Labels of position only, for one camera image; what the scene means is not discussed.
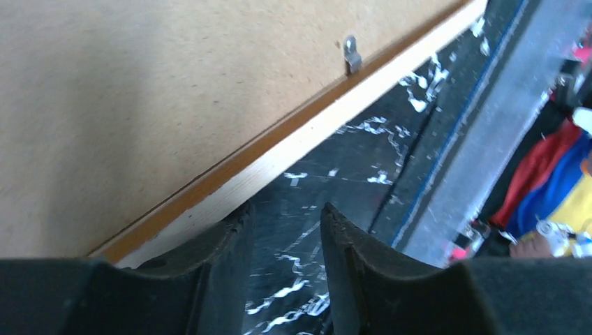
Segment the metal tab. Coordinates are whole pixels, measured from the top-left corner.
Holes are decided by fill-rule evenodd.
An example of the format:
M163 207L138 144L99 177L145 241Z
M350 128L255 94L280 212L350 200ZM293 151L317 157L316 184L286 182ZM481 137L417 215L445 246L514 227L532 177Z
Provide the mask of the metal tab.
M362 56L357 53L357 43L354 36L348 36L343 42L343 56L346 59L348 74L356 73L362 65Z

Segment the black marble surface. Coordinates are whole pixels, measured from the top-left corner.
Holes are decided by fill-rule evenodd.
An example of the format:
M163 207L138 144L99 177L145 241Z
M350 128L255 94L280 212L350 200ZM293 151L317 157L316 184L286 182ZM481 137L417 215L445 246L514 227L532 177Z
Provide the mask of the black marble surface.
M392 197L401 171L414 159L418 142L440 131L425 133L427 120L443 113L436 96L444 79L454 77L447 74L467 45L473 52L463 59L481 57L474 68L483 65L503 29L491 26L496 15L488 12L483 33L476 27L461 35L253 197L256 242L244 334L325 333L330 299L318 229L322 206L332 202L370 232L377 218L391 219L381 213L389 202L401 201ZM457 67L472 69L470 63ZM453 111L447 118L456 121L458 115ZM435 159L422 152L424 162ZM414 178L422 182L420 174ZM394 223L381 227L385 234L398 229Z

